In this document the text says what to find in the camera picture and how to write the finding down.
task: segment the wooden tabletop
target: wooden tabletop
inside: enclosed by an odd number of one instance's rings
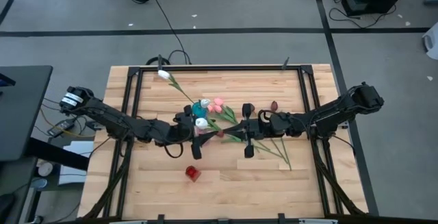
[[[331,66],[312,66],[321,104],[336,99],[338,93]],[[128,68],[113,66],[105,91],[104,102],[119,110]],[[278,102],[279,111],[304,112],[298,77],[291,71],[179,71],[172,74],[193,100],[223,98],[225,105],[235,110],[238,120],[242,118],[242,104],[247,102],[254,104],[256,112],[269,109],[272,101]],[[132,111],[135,82],[134,79],[128,114]],[[309,82],[306,85],[314,108]],[[175,114],[188,104],[187,98],[157,73],[144,73],[138,115],[174,124]],[[231,126],[222,121],[219,125]],[[339,129],[337,135],[349,141],[347,130]],[[98,132],[94,146],[106,138],[106,132]],[[170,158],[153,142],[136,142],[123,219],[155,220],[158,214],[165,214],[166,219],[271,219],[277,218],[278,213],[285,213],[286,218],[324,216],[311,146],[304,134],[300,138],[284,137],[291,171],[283,159],[265,151],[256,151],[254,158],[245,159],[244,145],[221,143],[222,139],[211,139],[202,148],[201,160],[193,159],[189,142],[184,144],[185,152],[178,159]],[[281,142],[274,141],[281,148]],[[261,142],[277,152],[270,139]],[[330,142],[339,185],[360,209],[367,211],[352,148],[336,138]],[[176,145],[168,148],[173,154],[179,152]],[[110,140],[90,159],[78,216],[87,213],[107,187],[113,150],[114,141]],[[185,176],[185,169],[190,165],[202,172],[195,183]],[[327,182],[326,187],[334,212],[333,195]],[[113,196],[111,213],[115,214],[118,188]]]

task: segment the black metal frame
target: black metal frame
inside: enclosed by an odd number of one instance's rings
[[[301,96],[304,103],[304,109],[305,112],[310,111],[310,104],[309,104],[309,97],[307,95],[307,89],[305,84],[305,73],[309,77],[309,83],[311,87],[311,94],[313,101],[315,103],[315,107],[320,106],[320,100],[318,98],[318,92],[316,90],[316,82],[315,77],[313,75],[313,68],[312,65],[287,65],[285,69],[282,69],[282,65],[228,65],[228,66],[163,66],[163,70],[165,71],[296,71],[298,74],[298,81],[300,82],[300,89],[301,89]],[[133,109],[132,109],[132,116],[137,116],[138,112],[138,103],[140,100],[140,92],[142,88],[142,80],[143,80],[143,74],[145,72],[155,72],[157,70],[157,67],[154,66],[131,66],[129,67],[128,74],[127,74],[127,82],[125,86],[125,96],[123,97],[123,104],[122,104],[122,112],[127,111],[128,106],[128,100],[129,95],[131,91],[131,84],[133,81],[134,75],[137,75],[137,84],[136,84],[136,92],[134,94],[134,100],[133,100]],[[333,159],[331,157],[330,147],[328,144],[328,141],[323,141],[324,150],[327,150],[325,152],[325,158],[326,158],[326,164],[328,166],[329,173],[335,178],[335,172],[334,172],[334,166],[333,166]],[[127,143],[127,149],[125,153],[125,157],[128,160],[128,168],[129,168],[129,161],[131,159],[131,149],[133,147],[133,140]],[[311,139],[311,148],[312,152],[315,155],[315,152],[319,153],[318,150],[318,144],[317,141],[314,139]],[[121,143],[118,141],[116,143],[116,146],[114,148],[114,154],[112,159],[112,167],[109,175],[109,182],[113,180],[117,165],[118,165],[118,158],[121,152]],[[329,208],[329,201],[327,197],[327,191],[326,186],[324,183],[324,176],[321,174],[321,172],[318,170],[318,168],[315,166],[316,173],[317,173],[317,179],[318,179],[318,187],[320,189],[320,196],[321,196],[321,202],[323,206],[323,212],[324,216],[328,216],[331,214],[330,208]],[[117,204],[117,211],[116,211],[116,218],[122,218],[123,215],[123,206],[125,204],[125,195],[126,195],[126,187],[127,187],[127,178],[128,178],[128,172],[129,170],[126,170],[126,173],[123,175],[123,178],[120,183],[120,192],[118,196],[118,204]],[[342,210],[342,204],[337,196],[336,192],[333,190],[333,195],[335,197],[335,205],[336,205],[336,213],[337,214],[343,214]],[[104,211],[103,211],[103,218],[109,217],[110,215],[110,208],[111,208],[111,201],[108,201],[105,204]],[[286,219],[284,217],[284,214],[279,214],[278,219],[239,219],[239,220],[233,220],[234,223],[278,223],[280,220],[284,220],[284,223],[298,223],[299,219]],[[160,215],[159,218],[156,220],[157,223],[162,223],[164,221],[164,216]],[[175,221],[166,221],[167,223],[211,223],[215,220],[175,220]]]

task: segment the white flower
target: white flower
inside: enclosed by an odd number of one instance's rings
[[[194,123],[199,129],[206,129],[208,127],[208,122],[204,118],[197,118]]]
[[[210,100],[208,99],[202,99],[201,100],[201,107],[207,108],[207,106],[210,104]]]
[[[170,78],[170,73],[163,71],[163,70],[158,70],[158,75],[162,78],[162,79],[169,79]]]

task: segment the pink tulip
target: pink tulip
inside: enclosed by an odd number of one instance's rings
[[[215,98],[213,101],[218,106],[222,106],[222,104],[224,104],[224,100],[222,100],[221,98]]]
[[[222,112],[222,108],[221,108],[219,105],[215,105],[215,106],[214,106],[214,110],[215,110],[216,112],[218,112],[218,113],[221,113],[221,112]]]

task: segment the floor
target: floor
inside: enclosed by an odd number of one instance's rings
[[[362,81],[374,85],[385,106],[358,116],[357,127],[378,212],[438,219],[438,62],[421,44],[438,21],[438,7],[399,0],[377,29],[357,31],[349,22],[325,20],[339,7],[332,0],[159,2],[194,64],[282,63],[290,57],[289,63],[332,64],[340,91]],[[47,97],[54,100],[69,86],[86,86],[102,97],[110,66],[144,64],[179,49],[154,1],[0,0],[2,7],[0,65],[52,65]],[[359,22],[372,21],[367,15]],[[172,57],[172,63],[183,58]],[[64,118],[46,113],[54,122]],[[49,128],[42,119],[37,126]],[[33,136],[47,139],[38,130]],[[45,193],[37,213],[47,222],[66,216],[80,194]]]

